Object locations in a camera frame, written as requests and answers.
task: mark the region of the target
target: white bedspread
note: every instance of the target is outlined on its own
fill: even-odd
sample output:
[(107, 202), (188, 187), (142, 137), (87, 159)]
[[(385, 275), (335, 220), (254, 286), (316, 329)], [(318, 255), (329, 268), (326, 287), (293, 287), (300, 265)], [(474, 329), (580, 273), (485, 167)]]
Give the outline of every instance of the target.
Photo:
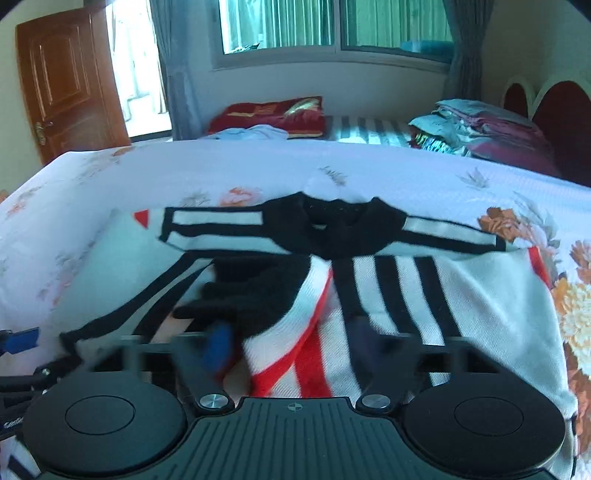
[[(68, 153), (0, 204), (0, 329), (47, 320), (115, 209), (250, 205), (300, 190), (348, 201), (379, 196), (413, 215), (480, 225), (518, 246), (538, 245), (549, 259), (571, 388), (579, 397), (577, 477), (588, 478), (591, 189), (517, 168), (313, 140), (196, 140)], [(6, 354), (0, 375), (30, 373), (48, 360), (39, 349)]]

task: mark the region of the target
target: black circular disc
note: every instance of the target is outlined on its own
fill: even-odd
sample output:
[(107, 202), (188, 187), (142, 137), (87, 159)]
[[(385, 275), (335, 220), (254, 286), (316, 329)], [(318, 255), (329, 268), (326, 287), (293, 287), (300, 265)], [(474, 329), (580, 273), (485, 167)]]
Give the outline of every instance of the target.
[(66, 475), (117, 475), (168, 453), (185, 431), (180, 403), (128, 372), (73, 374), (33, 402), (22, 431), (36, 460)]
[(462, 476), (517, 475), (560, 449), (564, 418), (541, 393), (505, 375), (465, 375), (421, 393), (404, 413), (411, 441)]

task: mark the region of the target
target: window sill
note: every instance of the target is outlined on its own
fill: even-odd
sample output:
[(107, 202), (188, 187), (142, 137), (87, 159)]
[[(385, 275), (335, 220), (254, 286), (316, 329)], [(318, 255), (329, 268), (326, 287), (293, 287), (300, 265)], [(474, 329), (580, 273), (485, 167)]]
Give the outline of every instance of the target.
[(372, 51), (340, 50), (328, 47), (283, 47), (243, 51), (228, 55), (216, 55), (213, 70), (240, 69), (246, 67), (273, 65), (277, 63), (339, 62), (370, 63), (447, 73), (449, 64), (425, 59), (412, 54), (378, 53)]

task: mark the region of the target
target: red pillow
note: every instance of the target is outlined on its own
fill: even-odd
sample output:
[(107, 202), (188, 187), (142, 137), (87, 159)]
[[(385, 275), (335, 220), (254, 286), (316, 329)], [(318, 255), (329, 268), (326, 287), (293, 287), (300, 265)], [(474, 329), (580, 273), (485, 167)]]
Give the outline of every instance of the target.
[(271, 125), (289, 133), (289, 138), (322, 137), (326, 121), (322, 97), (306, 97), (270, 103), (235, 103), (212, 120), (208, 134), (226, 128)]

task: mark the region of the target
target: window frame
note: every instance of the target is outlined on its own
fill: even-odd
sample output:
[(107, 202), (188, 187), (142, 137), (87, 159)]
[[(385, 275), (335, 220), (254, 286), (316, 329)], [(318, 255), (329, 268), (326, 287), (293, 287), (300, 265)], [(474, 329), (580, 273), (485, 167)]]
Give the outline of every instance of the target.
[(436, 56), (413, 53), (400, 48), (347, 46), (345, 20), (340, 12), (346, 0), (333, 2), (333, 32), (335, 42), (329, 46), (280, 47), (248, 50), (225, 54), (223, 51), (222, 19), (219, 0), (209, 0), (209, 36), (213, 70), (245, 68), (277, 63), (339, 62), (370, 63), (406, 67), (428, 72), (447, 73), (450, 64)]

